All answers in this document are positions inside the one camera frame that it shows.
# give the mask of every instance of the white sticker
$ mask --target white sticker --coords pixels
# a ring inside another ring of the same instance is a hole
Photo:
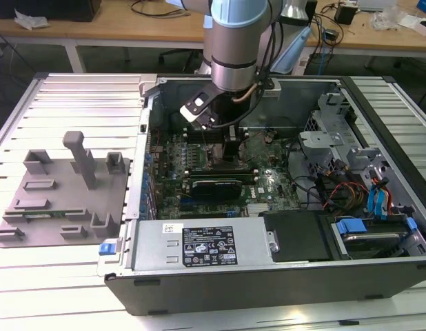
[[[49,214],[25,215],[27,219],[50,219],[51,217]]]
[[[163,233],[183,233],[183,223],[164,223]]]

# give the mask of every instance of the circuit board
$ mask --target circuit board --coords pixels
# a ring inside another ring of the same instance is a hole
[[[216,144],[188,143],[183,135],[161,133],[154,164],[157,218],[256,217],[262,211],[300,208],[283,163],[288,142],[266,131],[251,131],[239,147],[239,157],[230,162],[211,157],[220,147]],[[242,185],[240,197],[232,201],[197,201],[185,189],[187,170],[207,177],[215,170],[251,170],[254,183]]]

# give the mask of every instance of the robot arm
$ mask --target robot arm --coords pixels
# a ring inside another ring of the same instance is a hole
[[[267,76],[274,60],[277,58],[277,68],[285,67],[285,62],[279,59],[285,58],[284,51],[288,50],[288,46],[285,44],[282,47],[283,42],[275,42],[276,36],[278,41],[280,39],[280,34],[275,31],[275,22],[279,21],[279,26],[287,28],[299,26],[300,30],[304,30],[307,25],[304,12],[306,0],[167,1],[212,16],[212,29],[207,33],[210,38],[205,40],[209,57],[211,55],[212,83],[196,93],[181,108],[181,114],[189,122],[198,121],[203,128],[225,128],[228,124],[236,124],[236,120],[239,122],[243,115],[245,117],[245,114],[255,108],[250,108],[248,112],[249,96],[260,89],[261,97],[261,77]],[[297,8],[298,4],[303,4],[303,7]],[[303,13],[302,16],[297,15],[297,12]],[[294,48],[296,52],[301,51],[308,34],[309,32],[299,37],[301,46]],[[265,75],[256,76],[257,67]]]

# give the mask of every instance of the blue plastic clip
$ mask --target blue plastic clip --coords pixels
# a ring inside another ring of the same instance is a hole
[[[412,217],[408,217],[406,219],[406,222],[409,226],[409,228],[411,229],[411,231],[415,231],[418,229],[417,223],[415,222],[415,220]]]
[[[376,186],[371,186],[371,190],[369,190],[369,196],[367,198],[367,211],[374,211],[374,197],[376,196]]]
[[[379,216],[381,219],[386,219],[386,216],[383,215],[383,212],[382,212],[382,204],[383,204],[384,200],[385,200],[385,193],[382,190],[378,191],[377,202],[376,202],[374,214],[376,216]]]
[[[336,223],[338,233],[367,232],[362,219],[341,219]]]

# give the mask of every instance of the blue drive latch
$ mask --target blue drive latch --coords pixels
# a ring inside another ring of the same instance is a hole
[[[336,225],[340,234],[367,232],[362,219],[341,219]]]

